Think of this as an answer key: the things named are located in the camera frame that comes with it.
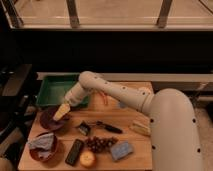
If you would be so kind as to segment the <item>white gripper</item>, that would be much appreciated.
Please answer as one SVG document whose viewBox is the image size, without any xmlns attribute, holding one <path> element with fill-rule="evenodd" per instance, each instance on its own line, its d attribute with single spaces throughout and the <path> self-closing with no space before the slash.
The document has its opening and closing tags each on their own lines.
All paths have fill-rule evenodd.
<svg viewBox="0 0 213 171">
<path fill-rule="evenodd" d="M 55 121 L 59 121 L 65 114 L 70 111 L 70 106 L 75 107 L 78 106 L 84 98 L 89 94 L 89 91 L 84 89 L 79 82 L 77 82 L 66 94 L 65 101 L 67 103 L 63 103 L 60 105 L 58 110 L 56 111 L 53 119 Z"/>
</svg>

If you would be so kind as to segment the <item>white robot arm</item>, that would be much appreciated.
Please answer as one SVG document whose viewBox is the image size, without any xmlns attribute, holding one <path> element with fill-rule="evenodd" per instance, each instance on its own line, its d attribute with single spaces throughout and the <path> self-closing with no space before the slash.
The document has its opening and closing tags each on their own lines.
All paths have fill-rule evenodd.
<svg viewBox="0 0 213 171">
<path fill-rule="evenodd" d="M 166 88 L 156 94 L 109 82 L 100 74 L 84 71 L 63 101 L 74 107 L 99 90 L 150 117 L 153 171 L 204 171 L 199 131 L 190 99 Z"/>
</svg>

